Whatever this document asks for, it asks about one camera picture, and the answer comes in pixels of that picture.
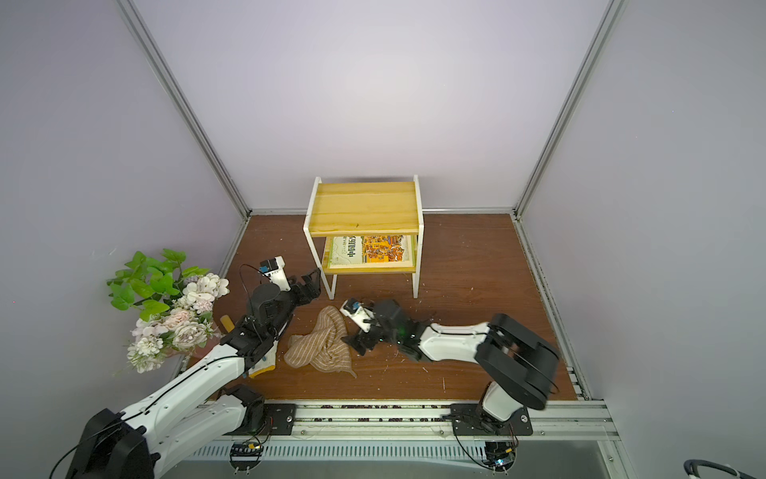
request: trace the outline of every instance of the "white wall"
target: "white wall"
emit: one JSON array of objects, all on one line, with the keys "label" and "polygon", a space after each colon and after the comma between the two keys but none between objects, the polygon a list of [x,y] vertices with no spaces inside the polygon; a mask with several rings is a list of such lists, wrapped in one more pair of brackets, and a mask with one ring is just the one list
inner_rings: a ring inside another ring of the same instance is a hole
[{"label": "white wall", "polygon": [[115,376],[136,316],[104,280],[137,249],[218,268],[240,219],[112,2],[0,4],[0,152],[0,464],[47,477],[172,373]]},{"label": "white wall", "polygon": [[606,0],[136,0],[253,208],[315,176],[419,174],[426,207],[512,206]]},{"label": "white wall", "polygon": [[764,25],[763,2],[631,1],[523,219],[647,479],[763,474]]}]

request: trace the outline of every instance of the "flower bouquet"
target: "flower bouquet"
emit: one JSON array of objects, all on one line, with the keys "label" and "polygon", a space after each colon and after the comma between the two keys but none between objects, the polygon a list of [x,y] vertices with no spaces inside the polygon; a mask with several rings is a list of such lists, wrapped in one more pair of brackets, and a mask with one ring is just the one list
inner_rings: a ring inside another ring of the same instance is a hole
[{"label": "flower bouquet", "polygon": [[106,282],[112,306],[141,313],[128,346],[128,361],[138,372],[151,371],[177,353],[190,353],[216,335],[213,302],[228,294],[229,281],[210,270],[181,268],[186,253],[165,249],[164,261],[141,251]]}]

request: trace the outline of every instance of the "towel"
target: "towel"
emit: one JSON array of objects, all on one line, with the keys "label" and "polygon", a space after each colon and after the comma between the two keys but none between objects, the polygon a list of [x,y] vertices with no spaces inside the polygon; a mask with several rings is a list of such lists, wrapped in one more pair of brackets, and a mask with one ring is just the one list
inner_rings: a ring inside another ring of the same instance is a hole
[{"label": "towel", "polygon": [[345,335],[343,316],[338,308],[328,306],[319,312],[314,331],[290,337],[285,363],[293,368],[311,364],[321,372],[346,371],[356,377],[351,369],[349,346],[341,341]]}]

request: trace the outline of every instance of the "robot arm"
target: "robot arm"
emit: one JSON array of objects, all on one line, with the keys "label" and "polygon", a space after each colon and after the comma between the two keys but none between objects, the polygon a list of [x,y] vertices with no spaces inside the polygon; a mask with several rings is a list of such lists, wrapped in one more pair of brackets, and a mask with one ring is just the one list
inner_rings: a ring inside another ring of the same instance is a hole
[{"label": "robot arm", "polygon": [[296,307],[319,296],[319,270],[287,278],[282,257],[260,265],[270,279],[250,298],[250,312],[204,358],[183,374],[115,414],[88,421],[67,479],[152,479],[192,452],[242,427],[258,430],[252,408],[263,398],[235,386],[210,405],[200,404],[255,365],[284,333]]},{"label": "robot arm", "polygon": [[376,344],[388,342],[414,361],[454,359],[482,366],[494,382],[482,397],[481,408],[498,422],[507,421],[523,406],[543,409],[548,401],[558,351],[505,314],[473,326],[441,326],[412,320],[394,300],[373,308],[353,298],[341,312],[360,328],[343,341],[362,356]]}]

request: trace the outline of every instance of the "book cover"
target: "book cover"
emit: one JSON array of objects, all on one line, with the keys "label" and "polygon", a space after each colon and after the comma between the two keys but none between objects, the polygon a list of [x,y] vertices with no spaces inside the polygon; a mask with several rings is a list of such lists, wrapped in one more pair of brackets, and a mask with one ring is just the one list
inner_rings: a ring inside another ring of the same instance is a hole
[{"label": "book cover", "polygon": [[332,239],[330,267],[410,267],[409,235],[338,236]]}]

